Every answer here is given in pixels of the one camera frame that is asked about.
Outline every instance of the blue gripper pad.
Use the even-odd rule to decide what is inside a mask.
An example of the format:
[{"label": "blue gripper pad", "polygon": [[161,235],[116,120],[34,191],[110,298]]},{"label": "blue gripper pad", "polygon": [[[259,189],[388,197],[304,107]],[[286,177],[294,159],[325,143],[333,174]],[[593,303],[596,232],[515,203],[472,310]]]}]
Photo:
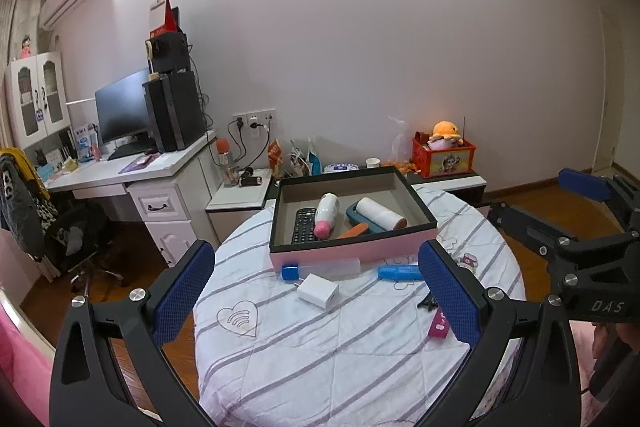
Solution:
[{"label": "blue gripper pad", "polygon": [[562,169],[558,174],[558,184],[564,190],[600,203],[611,197],[611,191],[606,181],[573,169]]},{"label": "blue gripper pad", "polygon": [[177,338],[211,277],[215,262],[213,247],[203,243],[156,306],[153,336],[159,347]]},{"label": "blue gripper pad", "polygon": [[429,243],[418,250],[418,269],[456,338],[474,347],[481,335],[478,307]]}]

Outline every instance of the human hand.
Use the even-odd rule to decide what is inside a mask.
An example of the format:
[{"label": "human hand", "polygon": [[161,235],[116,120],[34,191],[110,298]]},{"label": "human hand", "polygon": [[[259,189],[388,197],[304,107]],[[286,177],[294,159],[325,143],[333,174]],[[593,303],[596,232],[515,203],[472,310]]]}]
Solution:
[{"label": "human hand", "polygon": [[[593,346],[591,347],[593,358],[599,359],[609,338],[608,324],[593,323],[596,326],[593,331]],[[627,346],[637,355],[640,353],[640,325],[638,324],[616,324],[616,333]]]}]

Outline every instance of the pink keychain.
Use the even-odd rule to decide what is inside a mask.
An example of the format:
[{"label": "pink keychain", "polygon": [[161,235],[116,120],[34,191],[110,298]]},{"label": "pink keychain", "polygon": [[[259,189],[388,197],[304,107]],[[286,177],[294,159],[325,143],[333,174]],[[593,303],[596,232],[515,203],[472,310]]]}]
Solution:
[{"label": "pink keychain", "polygon": [[435,339],[446,339],[449,330],[449,321],[445,318],[442,310],[438,308],[436,310],[436,316],[433,317],[433,320],[431,321],[431,327],[429,328],[427,336]]}]

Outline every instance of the round table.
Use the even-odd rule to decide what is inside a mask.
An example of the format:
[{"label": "round table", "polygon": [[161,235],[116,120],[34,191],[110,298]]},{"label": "round table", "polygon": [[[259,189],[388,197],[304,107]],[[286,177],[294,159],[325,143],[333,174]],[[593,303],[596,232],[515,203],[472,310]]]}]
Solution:
[{"label": "round table", "polygon": [[[417,189],[454,258],[478,260],[476,276],[524,299],[522,274],[502,236],[452,194]],[[216,268],[194,307],[200,404],[228,427],[412,426],[446,386],[469,346],[451,331],[427,336],[435,312],[418,309],[424,282],[377,279],[363,266],[324,311],[295,294],[269,260],[273,207],[243,223],[216,252]],[[511,341],[476,414],[503,385],[519,341]]]}]

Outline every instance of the white phone charger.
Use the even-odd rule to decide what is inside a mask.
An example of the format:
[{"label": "white phone charger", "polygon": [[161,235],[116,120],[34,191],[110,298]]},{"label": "white phone charger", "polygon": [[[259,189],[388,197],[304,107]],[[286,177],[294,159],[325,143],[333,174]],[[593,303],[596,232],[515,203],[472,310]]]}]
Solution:
[{"label": "white phone charger", "polygon": [[298,286],[298,297],[322,309],[327,309],[338,295],[338,289],[340,286],[335,282],[310,273]]}]

